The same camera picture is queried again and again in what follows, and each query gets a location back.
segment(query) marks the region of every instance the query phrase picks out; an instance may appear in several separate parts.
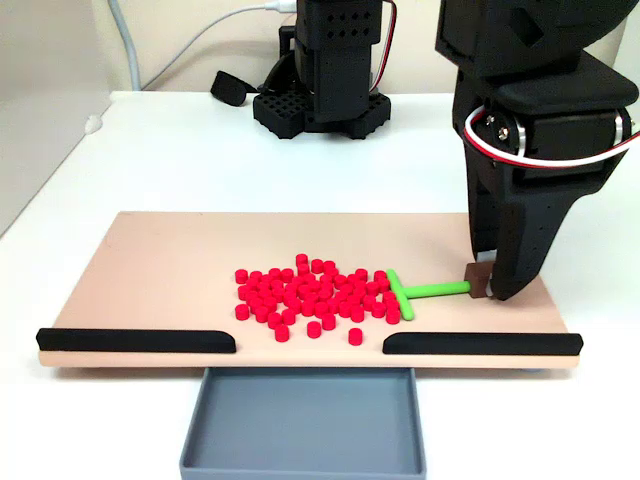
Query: green stick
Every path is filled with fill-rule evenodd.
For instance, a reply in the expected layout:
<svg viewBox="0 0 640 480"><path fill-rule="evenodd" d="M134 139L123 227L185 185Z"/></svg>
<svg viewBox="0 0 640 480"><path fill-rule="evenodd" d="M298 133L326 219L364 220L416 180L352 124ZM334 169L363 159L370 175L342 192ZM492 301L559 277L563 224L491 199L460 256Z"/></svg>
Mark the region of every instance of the green stick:
<svg viewBox="0 0 640 480"><path fill-rule="evenodd" d="M387 278L391 284L391 291L396 294L396 299L400 304L400 313L405 320L413 320L415 313L409 299L440 297L444 295L459 295L469 293L471 284L469 282L440 283L436 285L423 285L420 287L403 287L395 270L387 270Z"/></svg>

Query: pink board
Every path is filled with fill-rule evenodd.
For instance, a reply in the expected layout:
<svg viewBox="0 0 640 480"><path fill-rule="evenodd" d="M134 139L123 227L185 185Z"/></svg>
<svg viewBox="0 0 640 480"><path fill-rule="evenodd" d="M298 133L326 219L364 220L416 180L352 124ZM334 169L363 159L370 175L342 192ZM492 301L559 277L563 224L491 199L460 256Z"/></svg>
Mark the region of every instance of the pink board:
<svg viewBox="0 0 640 480"><path fill-rule="evenodd" d="M568 368L577 355L385 355L396 332L566 333L542 280L506 302L468 295L412 300L416 318L389 325L367 314L318 339L298 316L291 338L252 316L238 321L234 272L295 267L295 255L342 272L394 268L405 286L460 281L472 262L465 214L224 214L123 212L96 251L54 328L220 330L234 354L41 351L61 367L372 366ZM348 343L360 327L362 345Z"/></svg>

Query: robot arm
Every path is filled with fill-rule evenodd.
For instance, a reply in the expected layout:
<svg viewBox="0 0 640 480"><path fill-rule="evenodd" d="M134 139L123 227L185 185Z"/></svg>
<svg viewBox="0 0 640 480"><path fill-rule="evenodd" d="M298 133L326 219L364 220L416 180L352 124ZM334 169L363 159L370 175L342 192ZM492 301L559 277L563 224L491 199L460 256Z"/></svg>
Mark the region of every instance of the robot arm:
<svg viewBox="0 0 640 480"><path fill-rule="evenodd" d="M471 242L495 257L491 291L506 300L535 278L565 215L600 190L624 153L573 168L496 160L465 134L533 159L593 156L631 136L636 86L582 49L638 0L442 0L436 50L459 67L453 127L467 162Z"/></svg>

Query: gray tray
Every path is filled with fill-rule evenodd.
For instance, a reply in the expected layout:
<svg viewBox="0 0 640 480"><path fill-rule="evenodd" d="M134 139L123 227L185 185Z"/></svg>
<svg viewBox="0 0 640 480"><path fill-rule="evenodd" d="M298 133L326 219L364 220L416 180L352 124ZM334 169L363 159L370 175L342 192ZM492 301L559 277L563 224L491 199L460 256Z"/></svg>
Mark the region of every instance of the gray tray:
<svg viewBox="0 0 640 480"><path fill-rule="evenodd" d="M207 369L183 480L419 480L413 369Z"/></svg>

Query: white wall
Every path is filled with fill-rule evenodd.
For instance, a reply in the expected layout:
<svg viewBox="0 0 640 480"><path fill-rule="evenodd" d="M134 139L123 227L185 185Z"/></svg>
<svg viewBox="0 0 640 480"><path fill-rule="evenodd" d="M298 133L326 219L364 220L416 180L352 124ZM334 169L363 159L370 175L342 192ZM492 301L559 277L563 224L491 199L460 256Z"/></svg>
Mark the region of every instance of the white wall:
<svg viewBox="0 0 640 480"><path fill-rule="evenodd" d="M109 105L93 13L0 0L0 235Z"/></svg>
<svg viewBox="0 0 640 480"><path fill-rule="evenodd" d="M131 88L127 61L106 0L92 0L106 53L113 90ZM120 0L136 43L144 83L186 41L219 15L260 0ZM440 2L396 0L398 27L387 73L386 93L452 91L455 68L434 50ZM287 16L249 12L225 20L188 50L154 85L158 90L206 91L218 70L257 85L277 60L277 30ZM595 44L591 51L613 64L623 28ZM379 53L378 46L374 52Z"/></svg>

